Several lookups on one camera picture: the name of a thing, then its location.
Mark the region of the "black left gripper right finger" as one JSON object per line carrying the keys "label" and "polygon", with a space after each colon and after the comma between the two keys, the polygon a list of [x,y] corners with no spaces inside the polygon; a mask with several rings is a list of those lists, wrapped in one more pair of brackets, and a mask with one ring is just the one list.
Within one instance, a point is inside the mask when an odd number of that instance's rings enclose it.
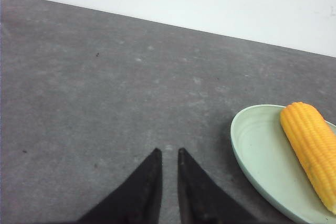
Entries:
{"label": "black left gripper right finger", "polygon": [[208,176],[185,149],[178,150],[177,191],[181,223],[257,223]]}

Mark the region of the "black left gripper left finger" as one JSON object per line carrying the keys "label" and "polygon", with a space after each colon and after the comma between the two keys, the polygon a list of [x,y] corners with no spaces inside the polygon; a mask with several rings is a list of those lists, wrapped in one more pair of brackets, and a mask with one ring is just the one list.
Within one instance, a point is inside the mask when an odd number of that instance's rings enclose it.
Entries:
{"label": "black left gripper left finger", "polygon": [[155,148],[117,189],[77,223],[158,223],[162,191],[162,152]]}

